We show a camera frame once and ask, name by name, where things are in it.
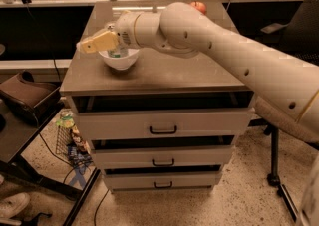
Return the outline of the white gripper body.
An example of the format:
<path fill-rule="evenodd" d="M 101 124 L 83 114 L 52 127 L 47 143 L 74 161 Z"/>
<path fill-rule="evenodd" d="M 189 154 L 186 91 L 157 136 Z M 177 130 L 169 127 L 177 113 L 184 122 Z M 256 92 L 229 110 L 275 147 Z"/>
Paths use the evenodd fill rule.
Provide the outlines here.
<path fill-rule="evenodd" d="M 137 39 L 135 37 L 135 24 L 140 14 L 138 12 L 124 12 L 121 14 L 115 24 L 115 31 L 119 42 L 127 48 L 138 49 Z"/>

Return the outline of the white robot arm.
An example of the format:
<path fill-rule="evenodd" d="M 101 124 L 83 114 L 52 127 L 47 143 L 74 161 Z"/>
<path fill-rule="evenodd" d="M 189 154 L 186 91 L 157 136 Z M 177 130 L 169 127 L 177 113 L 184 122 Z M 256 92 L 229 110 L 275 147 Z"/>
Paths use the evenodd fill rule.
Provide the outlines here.
<path fill-rule="evenodd" d="M 96 53 L 118 46 L 180 58 L 204 53 L 311 137 L 319 136 L 319 67 L 224 29 L 189 4 L 174 2 L 157 13 L 124 12 L 113 30 L 99 30 L 77 49 Z"/>

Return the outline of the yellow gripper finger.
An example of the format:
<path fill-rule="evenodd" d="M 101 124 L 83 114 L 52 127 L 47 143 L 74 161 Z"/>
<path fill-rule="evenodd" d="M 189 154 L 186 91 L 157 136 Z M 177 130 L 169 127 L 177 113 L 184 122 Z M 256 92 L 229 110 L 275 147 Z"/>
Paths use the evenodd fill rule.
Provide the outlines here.
<path fill-rule="evenodd" d="M 79 42 L 79 51 L 82 53 L 96 53 L 114 50 L 119 45 L 117 35 L 112 31 L 100 31 L 93 36 Z"/>

